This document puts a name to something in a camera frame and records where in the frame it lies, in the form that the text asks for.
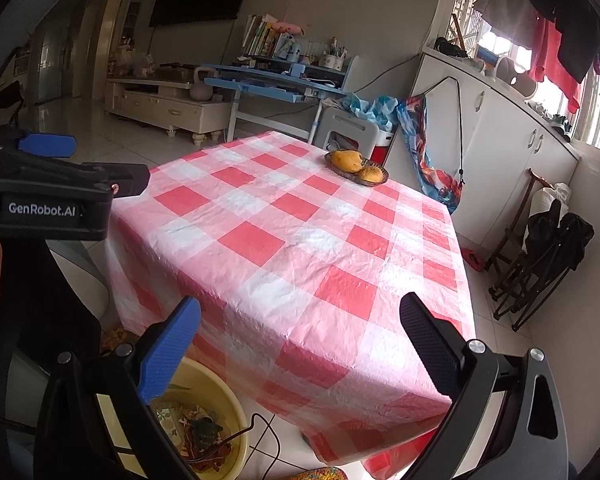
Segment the yellow trash bin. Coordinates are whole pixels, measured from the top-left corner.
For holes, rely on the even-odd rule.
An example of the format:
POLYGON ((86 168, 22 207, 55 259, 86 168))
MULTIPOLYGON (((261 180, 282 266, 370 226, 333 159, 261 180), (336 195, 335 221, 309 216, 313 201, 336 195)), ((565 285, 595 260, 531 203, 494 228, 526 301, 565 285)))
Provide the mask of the yellow trash bin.
POLYGON ((189 358, 181 360, 152 414, 199 479, 236 479, 247 459, 249 426, 237 396, 217 374, 189 358))

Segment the yellow mango middle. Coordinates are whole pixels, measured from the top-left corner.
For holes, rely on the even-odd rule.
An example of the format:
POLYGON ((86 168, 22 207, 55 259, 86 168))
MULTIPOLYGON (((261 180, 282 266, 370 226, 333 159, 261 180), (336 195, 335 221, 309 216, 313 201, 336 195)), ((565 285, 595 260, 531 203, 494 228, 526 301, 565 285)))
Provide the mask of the yellow mango middle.
POLYGON ((329 153, 332 166, 347 174, 357 174, 365 165, 362 155, 352 150, 337 150, 329 153))

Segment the row of books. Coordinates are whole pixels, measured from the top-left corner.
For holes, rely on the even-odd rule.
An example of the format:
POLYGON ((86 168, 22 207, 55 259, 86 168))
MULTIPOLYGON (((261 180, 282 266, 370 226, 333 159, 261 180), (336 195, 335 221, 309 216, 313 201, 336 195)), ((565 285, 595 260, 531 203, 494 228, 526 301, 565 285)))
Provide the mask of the row of books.
POLYGON ((250 14, 242 36, 242 55, 286 60, 303 35, 299 25, 279 21, 271 14, 250 14))

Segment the pink kettlebell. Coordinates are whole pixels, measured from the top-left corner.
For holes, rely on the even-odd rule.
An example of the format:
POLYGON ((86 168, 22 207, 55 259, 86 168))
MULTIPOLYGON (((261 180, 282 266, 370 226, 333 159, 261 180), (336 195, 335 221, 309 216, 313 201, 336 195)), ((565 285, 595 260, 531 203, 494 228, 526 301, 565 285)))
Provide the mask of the pink kettlebell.
POLYGON ((212 100, 213 88, 206 84, 208 77, 215 77, 218 73, 209 66, 198 66, 194 69, 193 83, 189 88, 189 96, 196 102, 209 102, 212 100))

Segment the woven fruit basket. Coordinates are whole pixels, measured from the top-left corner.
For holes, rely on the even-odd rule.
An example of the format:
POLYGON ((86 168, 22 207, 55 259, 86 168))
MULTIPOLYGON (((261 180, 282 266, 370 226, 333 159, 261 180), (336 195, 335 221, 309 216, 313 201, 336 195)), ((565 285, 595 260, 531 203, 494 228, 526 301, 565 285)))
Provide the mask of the woven fruit basket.
POLYGON ((324 155, 326 165, 335 173, 359 185, 374 186, 386 183, 389 174, 361 153, 352 150, 336 150, 324 155))

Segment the colourful slipper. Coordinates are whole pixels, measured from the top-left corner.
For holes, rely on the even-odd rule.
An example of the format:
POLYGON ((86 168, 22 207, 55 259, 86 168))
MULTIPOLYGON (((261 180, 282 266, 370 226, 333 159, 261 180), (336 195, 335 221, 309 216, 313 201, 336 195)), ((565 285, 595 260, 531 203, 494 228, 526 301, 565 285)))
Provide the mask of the colourful slipper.
POLYGON ((337 467, 322 467, 298 472, 285 480, 348 480, 347 474, 337 467))

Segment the red hanging garment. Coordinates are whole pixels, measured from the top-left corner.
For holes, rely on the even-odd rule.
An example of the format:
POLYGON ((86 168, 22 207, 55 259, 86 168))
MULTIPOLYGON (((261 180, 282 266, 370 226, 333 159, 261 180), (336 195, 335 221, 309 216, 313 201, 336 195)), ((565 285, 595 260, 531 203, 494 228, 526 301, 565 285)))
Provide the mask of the red hanging garment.
POLYGON ((580 110, 582 88, 558 60, 561 41, 562 34, 554 23, 538 16, 534 26, 528 74, 536 82, 543 82, 547 78, 567 99, 568 112, 576 114, 580 110))

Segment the red snack bag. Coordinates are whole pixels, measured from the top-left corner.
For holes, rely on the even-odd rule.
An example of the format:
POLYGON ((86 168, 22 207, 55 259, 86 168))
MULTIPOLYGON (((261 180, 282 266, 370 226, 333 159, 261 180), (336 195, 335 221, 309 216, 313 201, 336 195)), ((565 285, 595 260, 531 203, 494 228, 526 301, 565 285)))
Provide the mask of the red snack bag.
POLYGON ((197 474, 219 471, 232 452, 232 445, 223 443, 224 428, 201 408, 186 408, 180 423, 185 438, 181 456, 189 468, 197 474))

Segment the yellow mango right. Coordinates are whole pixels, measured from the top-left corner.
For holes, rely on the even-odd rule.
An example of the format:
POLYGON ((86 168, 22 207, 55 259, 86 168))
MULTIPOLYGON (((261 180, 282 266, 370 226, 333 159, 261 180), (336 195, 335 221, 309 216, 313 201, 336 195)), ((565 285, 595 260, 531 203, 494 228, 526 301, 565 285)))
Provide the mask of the yellow mango right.
POLYGON ((364 182, 367 183, 382 183, 385 181, 384 170, 382 170, 378 166, 366 165, 364 166, 356 176, 364 182))

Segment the green snack wrapper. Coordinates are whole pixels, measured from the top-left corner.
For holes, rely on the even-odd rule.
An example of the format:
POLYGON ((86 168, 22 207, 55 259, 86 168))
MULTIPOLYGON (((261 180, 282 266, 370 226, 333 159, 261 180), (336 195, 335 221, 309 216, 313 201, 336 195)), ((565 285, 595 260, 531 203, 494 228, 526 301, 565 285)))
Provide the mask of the green snack wrapper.
POLYGON ((200 450, 205 450, 221 441, 223 427, 211 417, 204 416, 194 419, 190 423, 188 431, 193 444, 200 450))

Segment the pink checkered tablecloth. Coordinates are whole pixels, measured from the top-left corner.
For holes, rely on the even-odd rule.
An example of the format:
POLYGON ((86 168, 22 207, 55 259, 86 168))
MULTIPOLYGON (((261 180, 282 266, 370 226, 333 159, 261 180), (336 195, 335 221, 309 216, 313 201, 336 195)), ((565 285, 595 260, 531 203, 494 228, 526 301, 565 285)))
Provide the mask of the pink checkered tablecloth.
POLYGON ((189 355, 298 427, 321 462, 361 462, 376 479, 415 459, 450 404, 401 298, 475 335, 446 209, 396 182, 343 179, 278 132, 153 169, 142 194, 112 204, 106 261, 127 330, 196 298, 189 355))

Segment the white cabinet row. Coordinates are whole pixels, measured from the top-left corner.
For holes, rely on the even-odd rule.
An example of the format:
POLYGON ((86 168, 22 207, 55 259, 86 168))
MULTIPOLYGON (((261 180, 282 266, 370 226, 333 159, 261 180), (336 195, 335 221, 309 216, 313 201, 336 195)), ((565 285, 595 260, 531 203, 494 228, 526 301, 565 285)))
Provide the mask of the white cabinet row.
POLYGON ((521 203, 527 170, 568 184, 580 155, 507 84, 431 48, 422 50, 411 90, 422 92, 432 166, 449 174, 464 169, 455 231, 490 252, 521 203))

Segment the blue plastic bag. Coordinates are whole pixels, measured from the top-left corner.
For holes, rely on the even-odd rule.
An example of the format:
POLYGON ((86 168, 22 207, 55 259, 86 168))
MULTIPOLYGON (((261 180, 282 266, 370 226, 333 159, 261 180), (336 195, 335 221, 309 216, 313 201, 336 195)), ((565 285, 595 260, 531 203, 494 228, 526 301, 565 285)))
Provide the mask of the blue plastic bag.
POLYGON ((378 96, 373 101, 366 101, 355 93, 348 93, 340 100, 344 110, 358 119, 371 122, 385 132, 393 132, 398 124, 398 116, 396 116, 398 104, 399 101, 393 96, 378 96))

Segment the cream TV cabinet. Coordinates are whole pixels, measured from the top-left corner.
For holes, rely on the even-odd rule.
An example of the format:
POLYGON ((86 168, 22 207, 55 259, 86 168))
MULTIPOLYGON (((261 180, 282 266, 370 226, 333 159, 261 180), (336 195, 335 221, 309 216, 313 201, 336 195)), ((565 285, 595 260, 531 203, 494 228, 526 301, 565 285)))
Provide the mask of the cream TV cabinet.
POLYGON ((230 122, 230 103, 196 101, 191 82, 142 78, 109 78, 105 82, 106 112, 161 128, 168 136, 185 130, 195 145, 210 136, 219 140, 230 122))

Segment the white plastic stool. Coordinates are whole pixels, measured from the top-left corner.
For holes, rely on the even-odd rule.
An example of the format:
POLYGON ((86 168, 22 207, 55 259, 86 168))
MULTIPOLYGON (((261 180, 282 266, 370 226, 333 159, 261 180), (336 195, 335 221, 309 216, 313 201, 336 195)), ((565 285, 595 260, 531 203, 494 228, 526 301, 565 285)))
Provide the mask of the white plastic stool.
POLYGON ((355 150, 372 162, 383 165, 392 137, 392 132, 381 130, 373 122, 329 107, 322 113, 313 144, 326 151, 355 150))

